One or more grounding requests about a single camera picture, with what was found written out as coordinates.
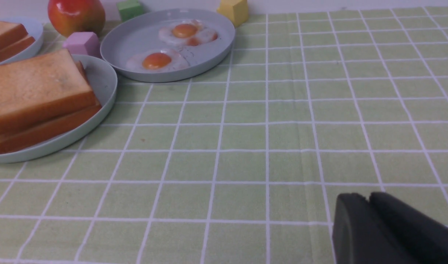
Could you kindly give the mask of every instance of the plate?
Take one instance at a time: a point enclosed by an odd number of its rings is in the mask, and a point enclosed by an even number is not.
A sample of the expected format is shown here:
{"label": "plate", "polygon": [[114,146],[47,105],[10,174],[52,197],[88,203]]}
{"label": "plate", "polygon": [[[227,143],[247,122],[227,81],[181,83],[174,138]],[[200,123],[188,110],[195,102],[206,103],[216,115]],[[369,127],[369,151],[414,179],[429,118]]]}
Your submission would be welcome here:
{"label": "plate", "polygon": [[35,39],[35,42],[33,42],[25,50],[19,52],[17,55],[12,56],[11,58],[6,59],[3,62],[0,62],[0,65],[4,65],[9,62],[30,59],[40,51],[41,45],[43,45],[43,25],[38,20],[30,17],[15,16],[2,18],[0,19],[0,21],[22,24],[26,28],[28,34]]}
{"label": "plate", "polygon": [[[139,73],[127,70],[126,61],[135,54],[148,50],[173,48],[159,40],[159,29],[185,19],[201,20],[219,34],[217,40],[195,47],[184,47],[180,53],[190,67],[164,73]],[[221,62],[232,48],[234,25],[227,17],[207,10],[173,9],[140,15],[128,20],[108,33],[100,45],[100,53],[120,74],[142,82],[174,82],[187,79]]]}
{"label": "plate", "polygon": [[87,122],[83,123],[83,125],[65,134],[18,152],[0,154],[0,163],[28,161],[64,149],[94,130],[108,115],[116,99],[118,77],[115,70],[99,58],[87,55],[73,55],[73,58],[74,60],[81,61],[84,65],[90,86],[100,101],[100,104],[102,104],[100,111],[87,120]]}

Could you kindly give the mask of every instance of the toast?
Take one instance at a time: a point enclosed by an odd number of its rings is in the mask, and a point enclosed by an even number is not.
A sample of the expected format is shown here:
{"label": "toast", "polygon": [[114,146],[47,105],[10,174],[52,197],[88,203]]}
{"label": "toast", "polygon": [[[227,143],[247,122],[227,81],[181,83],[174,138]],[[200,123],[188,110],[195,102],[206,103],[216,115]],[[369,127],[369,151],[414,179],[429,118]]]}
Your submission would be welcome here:
{"label": "toast", "polygon": [[31,44],[33,44],[33,42],[35,42],[35,39],[32,36],[26,35],[26,37],[19,40],[18,42],[6,48],[3,48],[2,50],[0,50],[0,62],[3,62],[6,59],[19,54],[21,51],[25,50]]}
{"label": "toast", "polygon": [[28,35],[22,24],[0,21],[0,50]]}
{"label": "toast", "polygon": [[0,65],[0,135],[96,103],[92,88],[67,49]]}
{"label": "toast", "polygon": [[[76,67],[87,80],[82,63],[76,62]],[[0,154],[16,152],[76,129],[92,118],[101,108],[102,106],[97,100],[94,107],[88,107],[70,115],[54,118],[18,133],[0,135]]]}

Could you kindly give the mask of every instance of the toy block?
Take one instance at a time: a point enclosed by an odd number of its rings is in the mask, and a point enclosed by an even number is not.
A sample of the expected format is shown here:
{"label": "toy block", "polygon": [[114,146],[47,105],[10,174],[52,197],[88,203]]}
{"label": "toy block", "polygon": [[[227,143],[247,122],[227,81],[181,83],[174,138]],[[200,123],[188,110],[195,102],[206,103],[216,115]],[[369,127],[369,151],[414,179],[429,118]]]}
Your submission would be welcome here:
{"label": "toy block", "polygon": [[71,54],[90,55],[101,59],[100,41],[93,32],[75,32],[63,43]]}
{"label": "toy block", "polygon": [[126,0],[116,3],[120,12],[121,21],[125,22],[144,14],[144,9],[138,0]]}
{"label": "toy block", "polygon": [[217,13],[227,17],[234,27],[238,27],[248,20],[247,0],[221,0]]}

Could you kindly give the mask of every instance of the table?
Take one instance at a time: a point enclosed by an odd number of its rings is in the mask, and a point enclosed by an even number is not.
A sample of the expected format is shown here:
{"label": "table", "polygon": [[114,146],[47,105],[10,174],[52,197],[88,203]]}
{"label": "table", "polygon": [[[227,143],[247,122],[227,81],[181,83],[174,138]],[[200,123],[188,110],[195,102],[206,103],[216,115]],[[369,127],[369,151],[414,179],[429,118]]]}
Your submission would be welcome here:
{"label": "table", "polygon": [[337,194],[372,191],[448,225],[448,8],[254,15],[209,72],[120,78],[88,137],[0,165],[0,263],[332,264]]}

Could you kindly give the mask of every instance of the egg white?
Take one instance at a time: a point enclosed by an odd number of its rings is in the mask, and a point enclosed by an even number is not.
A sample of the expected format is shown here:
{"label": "egg white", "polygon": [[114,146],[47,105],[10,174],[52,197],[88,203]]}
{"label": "egg white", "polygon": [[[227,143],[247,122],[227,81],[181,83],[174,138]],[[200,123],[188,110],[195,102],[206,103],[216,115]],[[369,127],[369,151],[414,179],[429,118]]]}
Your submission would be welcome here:
{"label": "egg white", "polygon": [[[168,55],[172,59],[172,61],[168,65],[161,67],[157,70],[148,70],[144,68],[142,66],[142,62],[145,60],[145,58],[150,54],[157,52]],[[161,73],[161,72],[173,72],[175,70],[182,70],[187,67],[190,67],[190,64],[178,51],[169,48],[163,48],[163,49],[148,50],[147,52],[144,53],[132,55],[127,60],[125,67],[126,69],[132,72]]]}
{"label": "egg white", "polygon": [[[191,37],[175,37],[172,33],[172,30],[177,26],[181,24],[189,24],[194,25],[198,28],[195,35]],[[217,31],[207,27],[205,23],[203,23],[200,20],[183,20],[181,22],[175,22],[167,27],[163,27],[159,30],[159,40],[165,42],[167,45],[172,45],[175,47],[183,47],[188,45],[189,41],[191,39],[196,39],[199,44],[205,44],[213,41],[214,35],[217,35]]]}

